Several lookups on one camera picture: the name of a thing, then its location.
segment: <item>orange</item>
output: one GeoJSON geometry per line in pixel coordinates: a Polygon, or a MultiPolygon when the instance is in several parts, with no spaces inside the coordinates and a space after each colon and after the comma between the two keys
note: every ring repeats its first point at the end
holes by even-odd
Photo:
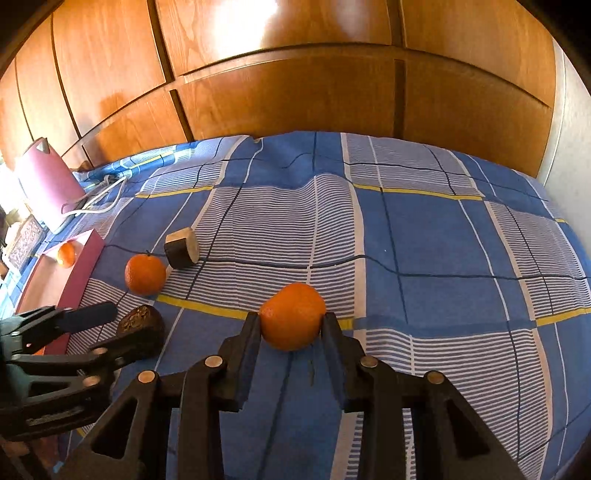
{"type": "Polygon", "coordinates": [[[70,268],[76,263],[76,251],[74,245],[70,242],[65,242],[57,251],[56,260],[59,266],[70,268]]]}
{"type": "Polygon", "coordinates": [[[259,310],[263,338],[286,352],[311,344],[320,332],[326,304],[304,283],[286,285],[259,310]]]}
{"type": "Polygon", "coordinates": [[[154,295],[166,283],[166,267],[149,253],[134,255],[125,266],[125,284],[136,295],[154,295]]]}

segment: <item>striped fabric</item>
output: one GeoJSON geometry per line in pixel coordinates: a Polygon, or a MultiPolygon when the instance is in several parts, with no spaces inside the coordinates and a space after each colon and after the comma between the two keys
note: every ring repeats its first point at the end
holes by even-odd
{"type": "Polygon", "coordinates": [[[589,282],[558,224],[505,205],[488,204],[523,277],[524,295],[532,304],[532,320],[551,322],[555,315],[576,315],[591,307],[589,282]]]}
{"type": "MultiPolygon", "coordinates": [[[[215,353],[248,311],[299,281],[368,354],[414,375],[443,371],[528,479],[552,479],[591,430],[591,263],[534,179],[429,145],[294,132],[177,145],[86,181],[126,168],[116,208],[44,243],[95,228],[106,244],[82,305],[112,300],[118,319],[73,335],[69,353],[113,335],[141,303],[163,316],[163,351],[124,368],[115,395],[143,369],[164,375],[215,353]],[[129,258],[166,262],[165,236],[187,226],[198,263],[169,268],[158,296],[128,292],[129,258]]],[[[338,411],[319,344],[284,353],[263,342],[244,411],[220,422],[228,478],[356,476],[363,417],[338,411]]],[[[170,478],[175,451],[173,431],[170,478]]]]}
{"type": "MultiPolygon", "coordinates": [[[[96,232],[102,237],[106,238],[109,235],[109,231],[113,226],[114,221],[117,219],[117,216],[123,210],[128,203],[131,201],[131,198],[121,198],[117,201],[117,204],[108,212],[105,213],[84,213],[82,214],[80,220],[76,223],[76,226],[71,230],[70,234],[68,235],[69,238],[79,235],[80,233],[84,233],[90,229],[96,230],[96,232]]],[[[112,202],[107,202],[100,206],[91,206],[91,210],[99,210],[101,208],[106,208],[112,205],[112,202]]]]}
{"type": "Polygon", "coordinates": [[[417,158],[413,156],[417,155],[413,144],[385,140],[347,135],[349,178],[355,184],[417,193],[482,196],[463,164],[450,152],[424,146],[417,158]]]}

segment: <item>wrinkled bedsheet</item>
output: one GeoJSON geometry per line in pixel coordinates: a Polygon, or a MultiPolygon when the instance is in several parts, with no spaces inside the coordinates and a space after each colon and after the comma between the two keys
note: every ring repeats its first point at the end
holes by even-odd
{"type": "MultiPolygon", "coordinates": [[[[462,153],[390,138],[294,132],[224,137],[123,159],[84,185],[131,169],[108,213],[83,215],[41,249],[96,229],[106,247],[82,305],[119,318],[153,304],[167,340],[123,369],[187,369],[239,332],[246,313],[290,282],[311,284],[347,335],[393,368],[443,371],[529,479],[550,479],[591,428],[589,258],[534,179],[462,153]],[[124,267],[191,226],[200,261],[138,297],[124,267]]],[[[112,202],[112,192],[103,205],[112,202]]],[[[78,353],[116,322],[73,335],[78,353]]],[[[410,412],[407,470],[415,460],[410,412]]],[[[177,415],[170,436],[174,477],[177,415]]],[[[261,345],[239,414],[222,414],[229,479],[355,478],[362,417],[333,399],[321,344],[261,345]]],[[[72,451],[90,427],[62,438],[72,451]]]]}

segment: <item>pink box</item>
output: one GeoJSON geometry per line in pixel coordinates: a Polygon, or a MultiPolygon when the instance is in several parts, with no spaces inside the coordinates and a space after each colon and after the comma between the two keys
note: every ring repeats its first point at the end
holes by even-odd
{"type": "MultiPolygon", "coordinates": [[[[68,241],[74,246],[76,263],[70,268],[63,268],[57,263],[57,251],[62,244],[43,252],[22,291],[17,313],[48,305],[62,309],[78,308],[105,242],[95,230],[88,230],[68,241]]],[[[64,334],[39,353],[66,353],[69,338],[69,333],[64,334]]]]}

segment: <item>metal rivet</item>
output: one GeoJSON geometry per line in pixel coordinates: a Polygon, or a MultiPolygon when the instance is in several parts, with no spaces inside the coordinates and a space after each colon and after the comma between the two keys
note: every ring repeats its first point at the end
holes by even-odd
{"type": "Polygon", "coordinates": [[[100,383],[100,377],[98,375],[91,375],[89,377],[86,377],[82,381],[82,385],[84,385],[85,387],[94,387],[95,385],[98,385],[99,383],[100,383]]]}
{"type": "Polygon", "coordinates": [[[151,370],[144,370],[138,375],[138,380],[142,383],[150,383],[154,381],[154,378],[156,378],[156,374],[151,370]]]}
{"type": "Polygon", "coordinates": [[[366,368],[375,368],[378,366],[379,361],[374,356],[365,355],[361,357],[359,363],[361,363],[361,365],[366,368]]]}
{"type": "Polygon", "coordinates": [[[205,359],[205,365],[210,368],[217,368],[223,363],[223,358],[219,355],[208,356],[205,359]]]}
{"type": "Polygon", "coordinates": [[[441,385],[445,381],[445,376],[437,370],[427,372],[427,380],[434,385],[441,385]]]}

